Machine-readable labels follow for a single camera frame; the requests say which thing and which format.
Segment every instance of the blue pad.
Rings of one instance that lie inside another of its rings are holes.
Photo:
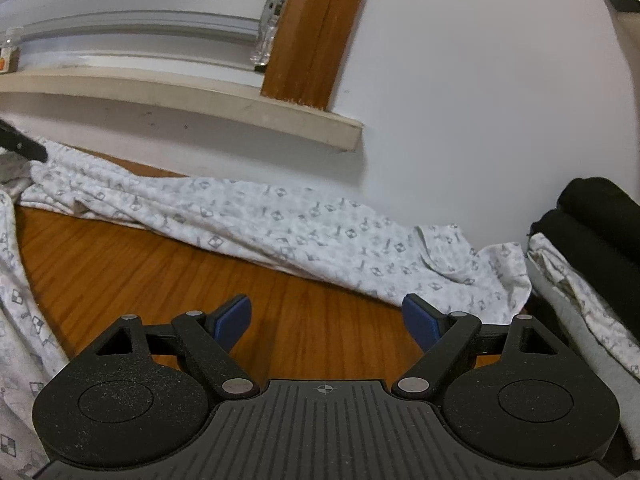
[[[402,300],[402,320],[423,352],[435,345],[449,329],[447,316],[416,294],[407,294]]]
[[[251,301],[236,296],[207,316],[207,330],[225,352],[229,352],[251,324]]]

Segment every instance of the small bottle with orange label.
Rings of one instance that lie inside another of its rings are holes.
[[[0,74],[18,70],[22,31],[22,27],[12,27],[6,30],[0,44]]]

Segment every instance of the white wall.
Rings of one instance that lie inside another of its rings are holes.
[[[98,100],[16,95],[0,111],[170,170],[331,189],[404,224],[457,222],[480,246],[524,241],[576,176],[640,197],[633,73],[640,50],[603,0],[367,0],[334,107],[366,124],[356,153]]]

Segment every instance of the rolled black fabric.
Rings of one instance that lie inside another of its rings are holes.
[[[558,209],[549,211],[531,229],[551,241],[640,339],[640,266]]]
[[[558,205],[636,264],[640,264],[640,205],[602,177],[576,178]]]

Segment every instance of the patterned fabric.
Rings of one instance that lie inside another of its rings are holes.
[[[542,233],[529,240],[529,259],[584,318],[589,330],[632,375],[640,379],[640,346],[613,309]]]
[[[149,229],[207,251],[335,283],[400,305],[409,292],[441,312],[508,324],[530,293],[522,249],[476,251],[455,226],[405,228],[369,207],[308,188],[213,178],[144,178],[40,139],[47,164],[0,152],[0,465],[33,474],[45,457],[33,398],[66,364],[20,265],[11,200]]]

